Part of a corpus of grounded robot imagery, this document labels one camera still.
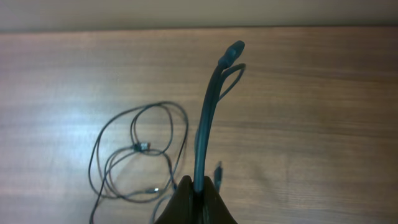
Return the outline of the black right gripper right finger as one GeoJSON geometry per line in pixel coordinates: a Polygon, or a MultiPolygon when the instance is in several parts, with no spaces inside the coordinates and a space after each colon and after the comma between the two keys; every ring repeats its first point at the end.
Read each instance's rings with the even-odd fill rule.
{"type": "Polygon", "coordinates": [[[205,176],[202,192],[202,220],[206,224],[237,224],[224,201],[216,191],[212,180],[205,176]]]}

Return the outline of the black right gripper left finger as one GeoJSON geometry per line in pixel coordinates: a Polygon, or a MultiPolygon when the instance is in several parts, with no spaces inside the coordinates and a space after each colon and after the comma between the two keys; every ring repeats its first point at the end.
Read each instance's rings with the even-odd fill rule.
{"type": "Polygon", "coordinates": [[[192,179],[185,175],[155,224],[189,224],[192,214],[192,179]]]}

